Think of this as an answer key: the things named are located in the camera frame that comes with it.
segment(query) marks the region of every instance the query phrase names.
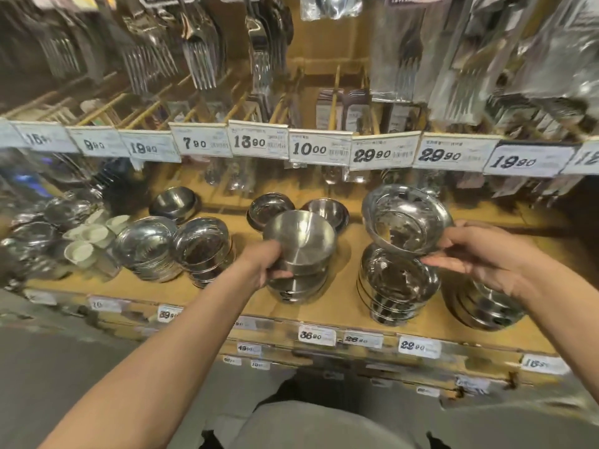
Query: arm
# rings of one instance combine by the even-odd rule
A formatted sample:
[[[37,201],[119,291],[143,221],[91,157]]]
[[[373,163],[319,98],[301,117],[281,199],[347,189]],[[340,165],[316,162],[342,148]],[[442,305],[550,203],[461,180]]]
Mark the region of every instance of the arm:
[[[485,224],[457,221],[424,258],[519,299],[599,402],[599,292],[532,243]]]
[[[267,278],[276,241],[246,248],[240,258],[160,332],[92,387],[40,449],[165,447],[251,295]]]

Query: floor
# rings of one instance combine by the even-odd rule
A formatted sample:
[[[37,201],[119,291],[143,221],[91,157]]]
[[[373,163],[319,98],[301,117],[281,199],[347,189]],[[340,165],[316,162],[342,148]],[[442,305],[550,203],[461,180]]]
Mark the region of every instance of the floor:
[[[34,449],[79,397],[124,355],[58,335],[0,327],[0,447]],[[213,429],[227,448],[258,402],[294,370],[217,362],[169,449],[197,449]],[[443,411],[437,400],[393,385],[303,377],[309,399],[339,402],[428,449],[426,432],[453,449],[599,447],[599,427],[517,408]]]

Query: forearm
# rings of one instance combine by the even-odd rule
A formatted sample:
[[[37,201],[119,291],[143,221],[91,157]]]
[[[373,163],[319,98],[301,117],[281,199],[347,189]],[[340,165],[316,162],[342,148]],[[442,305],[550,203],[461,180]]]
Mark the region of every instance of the forearm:
[[[42,449],[149,449],[168,444],[239,313],[255,291],[237,262],[133,351],[65,415]]]
[[[525,275],[529,315],[599,402],[599,292],[552,259],[530,265]]]

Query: hand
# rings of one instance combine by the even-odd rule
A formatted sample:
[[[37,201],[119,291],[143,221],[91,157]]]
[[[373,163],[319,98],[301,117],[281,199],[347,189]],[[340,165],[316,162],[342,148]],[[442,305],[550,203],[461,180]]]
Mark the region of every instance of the hand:
[[[443,251],[424,257],[423,263],[468,274],[516,298],[534,288],[527,272],[554,261],[528,240],[475,221],[456,221],[445,229],[438,246]]]
[[[239,256],[238,261],[251,270],[251,276],[256,280],[256,289],[262,288],[270,279],[293,277],[289,271],[272,271],[269,268],[281,255],[281,244],[273,239],[250,244]]]

